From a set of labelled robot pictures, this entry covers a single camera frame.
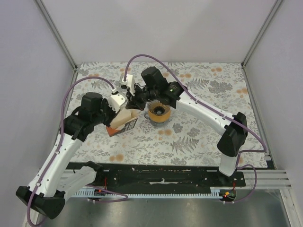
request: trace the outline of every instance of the white bracket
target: white bracket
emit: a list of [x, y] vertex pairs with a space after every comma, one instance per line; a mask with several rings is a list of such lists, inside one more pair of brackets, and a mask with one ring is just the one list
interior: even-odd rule
[[108, 105], [115, 111], [116, 113], [119, 112], [121, 106], [125, 103], [126, 99], [121, 94], [111, 95], [108, 99]]
[[80, 190], [84, 185], [92, 183], [96, 178], [96, 171], [88, 166], [83, 166], [75, 174], [67, 179], [60, 181], [58, 190], [65, 191], [64, 199], [67, 201], [73, 194]]
[[120, 81], [121, 85], [126, 85], [129, 88], [129, 92], [134, 96], [135, 89], [134, 89], [134, 77], [131, 74], [126, 75], [126, 81], [124, 81], [124, 77], [122, 77], [122, 80]]

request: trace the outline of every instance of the cable clip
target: cable clip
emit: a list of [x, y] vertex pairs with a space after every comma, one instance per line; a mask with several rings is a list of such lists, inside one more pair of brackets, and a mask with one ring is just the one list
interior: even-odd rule
[[198, 102], [200, 101], [199, 98], [196, 96], [194, 97], [196, 100], [195, 100], [195, 104], [198, 104]]

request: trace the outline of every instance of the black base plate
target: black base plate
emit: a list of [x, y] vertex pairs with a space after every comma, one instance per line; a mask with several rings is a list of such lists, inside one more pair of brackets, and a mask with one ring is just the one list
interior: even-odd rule
[[[104, 186], [125, 194], [194, 194], [210, 193], [210, 187], [244, 187], [242, 172], [226, 177], [217, 167], [155, 166], [99, 163], [104, 170], [97, 172], [93, 185]], [[80, 169], [83, 163], [69, 163], [67, 169]], [[172, 182], [150, 184], [150, 182]]]

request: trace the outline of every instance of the white connector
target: white connector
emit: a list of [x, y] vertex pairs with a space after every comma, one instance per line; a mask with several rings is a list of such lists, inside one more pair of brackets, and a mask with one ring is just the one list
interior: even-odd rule
[[125, 85], [129, 88], [129, 92], [134, 96], [135, 90], [134, 90], [134, 77], [131, 74], [126, 75], [126, 81], [124, 81], [124, 77], [122, 77], [122, 80], [120, 81], [121, 85]]
[[115, 111], [116, 113], [119, 112], [121, 106], [125, 103], [126, 99], [121, 94], [111, 95], [108, 99], [108, 105]]

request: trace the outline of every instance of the table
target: table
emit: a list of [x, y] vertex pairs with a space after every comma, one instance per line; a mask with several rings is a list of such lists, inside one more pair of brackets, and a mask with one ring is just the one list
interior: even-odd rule
[[[258, 132], [248, 90], [240, 64], [227, 63], [166, 63], [193, 93], [222, 110], [247, 116], [248, 126]], [[159, 64], [134, 62], [128, 73], [135, 76], [136, 82], [144, 85], [141, 72], [156, 66], [167, 78], [173, 77]], [[78, 78], [97, 76], [107, 78], [116, 87], [125, 71], [125, 62], [89, 62], [78, 68]], [[86, 92], [99, 92], [109, 97], [110, 87], [102, 80], [88, 79], [78, 84], [72, 94], [68, 114], [80, 105]], [[156, 128], [139, 113], [135, 128], [122, 134], [109, 137], [104, 125], [98, 125], [71, 159], [72, 162], [94, 161], [100, 163], [218, 166], [221, 153], [216, 144], [220, 136], [193, 116], [172, 110], [166, 126]], [[262, 149], [261, 144], [249, 135], [242, 149]], [[240, 158], [240, 165], [252, 164], [266, 168], [264, 154], [246, 153]]]

